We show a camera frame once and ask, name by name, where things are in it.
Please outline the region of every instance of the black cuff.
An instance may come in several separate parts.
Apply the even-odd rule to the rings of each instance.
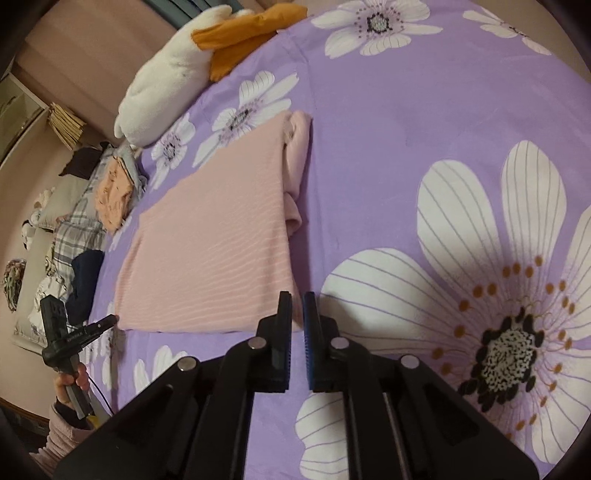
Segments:
[[[54,405],[56,412],[66,421],[66,423],[75,429],[80,430],[90,430],[90,426],[86,419],[79,419],[78,414],[75,410],[72,410],[70,407],[65,406],[56,398],[56,403]]]

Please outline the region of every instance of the metal screw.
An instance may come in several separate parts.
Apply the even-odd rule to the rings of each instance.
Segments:
[[[410,370],[417,368],[420,365],[420,361],[414,355],[404,355],[400,359],[400,363],[403,367],[409,368]]]
[[[344,337],[335,337],[330,341],[332,348],[344,350],[349,347],[349,341]]]
[[[192,356],[184,356],[177,363],[177,367],[181,372],[187,372],[196,366],[197,361]]]
[[[267,341],[263,337],[252,337],[248,339],[248,346],[253,350],[260,350],[267,346]]]

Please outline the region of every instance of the person's arm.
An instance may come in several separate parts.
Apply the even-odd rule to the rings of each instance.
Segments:
[[[49,476],[53,476],[59,461],[93,432],[92,426],[86,420],[78,419],[70,403],[66,386],[73,383],[74,377],[71,375],[60,374],[56,378],[54,385],[57,401],[51,406],[49,413],[47,444],[39,449],[38,453],[31,454],[33,460]],[[76,384],[85,391],[90,388],[84,364],[78,365]]]

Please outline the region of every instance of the black cable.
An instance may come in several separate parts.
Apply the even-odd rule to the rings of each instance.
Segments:
[[[109,410],[111,411],[111,415],[115,416],[115,412],[113,411],[113,409],[111,408],[111,406],[109,405],[109,402],[107,402],[107,399],[105,398],[105,396],[103,395],[103,392],[100,391],[100,388],[98,387],[98,385],[95,383],[94,380],[92,380],[92,377],[90,375],[88,375],[88,380],[90,380],[92,382],[92,384],[95,386],[95,388],[99,391],[100,396],[103,397],[103,400],[105,401],[107,407],[109,407]]]

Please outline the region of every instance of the bed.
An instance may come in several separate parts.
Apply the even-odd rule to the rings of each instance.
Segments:
[[[248,90],[255,113],[313,118],[290,242],[300,291],[372,351],[418,355],[559,478],[589,437],[590,88],[465,0],[352,1],[303,21],[195,101],[193,135],[144,151],[150,185],[107,244],[91,321],[113,312],[142,212],[199,175],[220,113],[256,126]],[[117,410],[176,359],[251,335],[127,330],[82,361]],[[303,343],[294,332],[289,392],[255,397],[247,479],[348,478],[342,402],[308,391]]]

